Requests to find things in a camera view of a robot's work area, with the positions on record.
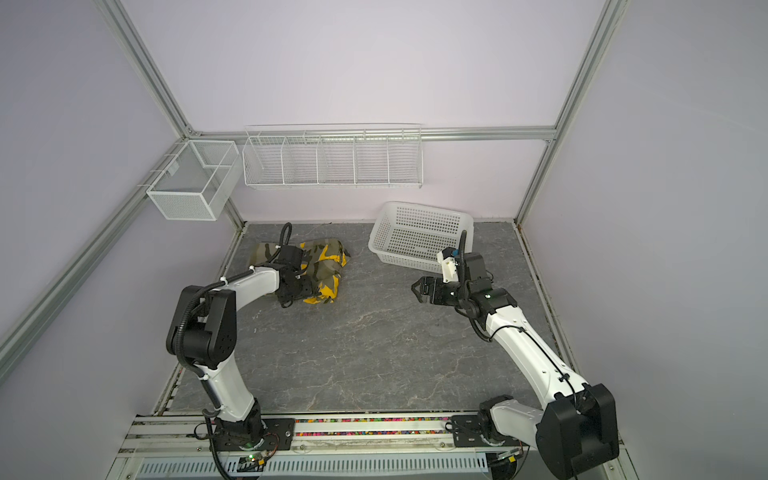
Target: white plastic basket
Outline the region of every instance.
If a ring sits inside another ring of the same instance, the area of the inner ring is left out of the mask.
[[[147,195],[168,220],[216,220],[242,175],[235,142],[189,140]]]
[[[462,230],[467,230],[465,251],[472,251],[472,217],[454,210],[425,205],[387,202],[368,241],[368,248],[384,263],[442,272],[437,253],[458,248]]]

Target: vent grille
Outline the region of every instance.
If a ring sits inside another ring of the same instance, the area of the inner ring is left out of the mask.
[[[417,475],[425,473],[487,472],[484,453],[413,453],[379,455],[278,455],[266,464],[263,473],[238,472],[238,457],[227,460],[232,476],[361,476]],[[213,460],[195,458],[146,458],[136,476],[139,478],[218,478]]]

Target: yellow camouflage cloth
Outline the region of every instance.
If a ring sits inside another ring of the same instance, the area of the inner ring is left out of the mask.
[[[259,243],[253,249],[249,265],[266,262],[275,251],[276,243]],[[349,253],[337,238],[323,238],[299,244],[304,250],[301,268],[312,284],[313,296],[306,303],[332,303],[339,294],[341,270]]]

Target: white robotic arm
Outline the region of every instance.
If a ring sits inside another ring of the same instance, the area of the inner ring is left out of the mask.
[[[260,296],[276,292],[280,286],[280,275],[277,270],[266,267],[251,268],[252,275],[213,290],[214,292],[228,290],[237,293],[235,296],[236,310],[240,310]],[[225,422],[243,421],[250,414],[256,400],[243,382],[243,377],[235,363],[234,352],[223,362],[220,362],[216,368],[200,365],[200,370],[204,374],[200,380],[208,382],[211,392],[220,403],[217,408],[217,416]]]
[[[541,404],[541,409],[524,406],[509,395],[489,399],[478,412],[480,432],[472,434],[479,433],[489,445],[520,439],[536,446],[550,472],[562,480],[616,458],[611,393],[568,367],[536,333],[517,301],[493,287],[482,255],[463,251],[465,235],[457,250],[449,247],[438,253],[442,278],[423,276],[411,290],[419,302],[426,296],[432,304],[453,306],[469,318],[480,339],[501,345]]]
[[[463,239],[458,250],[439,253],[443,278],[423,276],[411,290],[419,302],[425,303],[427,296],[432,304],[453,306],[469,318],[480,339],[501,345],[541,405],[524,406],[509,395],[489,399],[478,409],[475,422],[480,431],[472,436],[480,436],[486,445],[516,445],[519,439],[535,446],[562,480],[616,458],[613,396],[602,385],[591,386],[560,359],[533,330],[515,299],[493,287],[482,256],[463,251]],[[301,249],[287,245],[287,240],[281,243],[279,253],[263,266],[213,285],[184,289],[170,326],[167,350],[197,375],[211,398],[216,411],[204,413],[217,417],[215,436],[227,436],[220,445],[258,448],[268,435],[233,351],[237,310],[268,293],[276,293],[281,303],[310,293],[300,275]]]

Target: white wire basket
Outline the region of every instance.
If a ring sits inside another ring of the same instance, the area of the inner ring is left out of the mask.
[[[418,129],[249,134],[243,146],[245,184],[256,189],[421,187]]]
[[[189,140],[147,195],[168,220],[216,220],[242,174],[233,141]]]
[[[387,202],[373,225],[368,248],[384,263],[441,273],[437,253],[458,248],[462,230],[467,230],[465,251],[471,252],[474,225],[463,212]]]

